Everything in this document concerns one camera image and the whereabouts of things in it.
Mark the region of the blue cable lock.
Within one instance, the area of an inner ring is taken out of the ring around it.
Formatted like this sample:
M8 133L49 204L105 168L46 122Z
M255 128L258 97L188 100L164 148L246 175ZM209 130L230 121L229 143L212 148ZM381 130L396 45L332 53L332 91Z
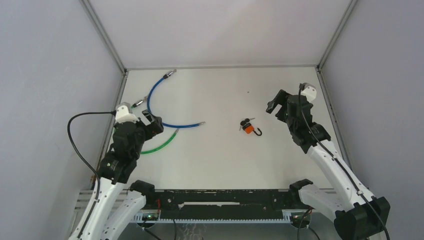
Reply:
M152 98L153 98L153 94L155 93L156 89L158 88L158 86L164 82L165 80L167 80L168 78L170 78L173 74L175 74L177 72L177 69L173 69L168 71L167 73L165 73L151 88L151 90L149 91L148 95L147 95L147 99L146 99L146 106L147 106L147 111L154 115L153 111L152 111ZM193 124L183 124L183 125L176 125L176 124L169 124L169 123L165 123L163 122L162 125L164 127L168 127L168 128L173 128L173 129L191 129L191 128L196 128L196 127L200 127L202 125L206 124L205 121L202 122L198 122L198 123L193 123Z

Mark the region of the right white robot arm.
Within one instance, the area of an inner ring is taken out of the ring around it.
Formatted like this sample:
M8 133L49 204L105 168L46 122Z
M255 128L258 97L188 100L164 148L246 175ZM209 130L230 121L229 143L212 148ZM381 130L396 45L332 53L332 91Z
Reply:
M304 205L319 211L330 221L343 240L364 240L383 232L390 239L386 223L391 206L385 197L377 198L353 173L326 129L313 121L311 101L315 93L297 94L279 90L268 102L271 114L281 106L275 117L285 123L293 142L311 158L336 192L336 196L320 190L308 179L290 185L289 203L295 208Z

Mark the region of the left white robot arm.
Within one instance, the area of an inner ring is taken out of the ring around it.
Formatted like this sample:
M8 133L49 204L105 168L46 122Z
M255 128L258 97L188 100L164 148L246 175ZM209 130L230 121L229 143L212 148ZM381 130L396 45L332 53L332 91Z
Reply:
M70 235L71 240L116 240L142 208L149 209L156 203L153 184L137 180L129 190L123 203L113 211L113 206L124 190L131 173L137 166L144 143L164 131L162 118L147 110L144 119L137 117L131 109L120 106L111 112L115 117L113 143L95 170L79 152L71 135L70 119L67 135L78 157L94 173L95 185L78 225Z

